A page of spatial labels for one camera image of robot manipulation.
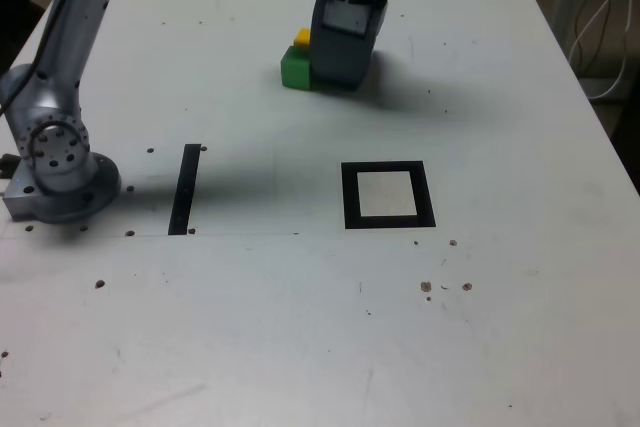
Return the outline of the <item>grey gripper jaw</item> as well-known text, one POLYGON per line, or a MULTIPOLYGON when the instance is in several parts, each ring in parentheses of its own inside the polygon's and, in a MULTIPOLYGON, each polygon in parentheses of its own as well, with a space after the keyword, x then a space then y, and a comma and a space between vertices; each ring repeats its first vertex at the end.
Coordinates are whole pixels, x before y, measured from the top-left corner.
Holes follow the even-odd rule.
POLYGON ((310 62, 315 80, 356 90, 365 78, 388 3, 382 7, 316 0, 310 62))

